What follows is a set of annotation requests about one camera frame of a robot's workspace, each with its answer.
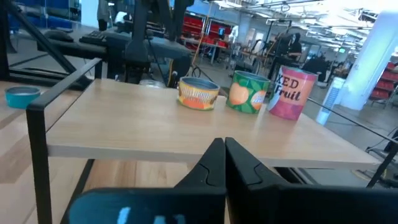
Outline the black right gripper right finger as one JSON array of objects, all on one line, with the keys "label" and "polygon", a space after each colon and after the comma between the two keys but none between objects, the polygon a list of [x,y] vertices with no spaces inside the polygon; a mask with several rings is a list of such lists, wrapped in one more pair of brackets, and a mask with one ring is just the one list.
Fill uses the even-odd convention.
[{"label": "black right gripper right finger", "polygon": [[397,191],[291,184],[225,139],[233,223],[397,223]]}]

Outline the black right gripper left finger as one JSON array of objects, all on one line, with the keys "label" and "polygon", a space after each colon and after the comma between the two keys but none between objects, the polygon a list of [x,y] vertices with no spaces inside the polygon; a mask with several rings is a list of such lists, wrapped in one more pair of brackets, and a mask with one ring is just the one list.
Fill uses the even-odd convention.
[{"label": "black right gripper left finger", "polygon": [[81,194],[69,223],[223,223],[226,147],[216,138],[172,188],[99,188]]}]

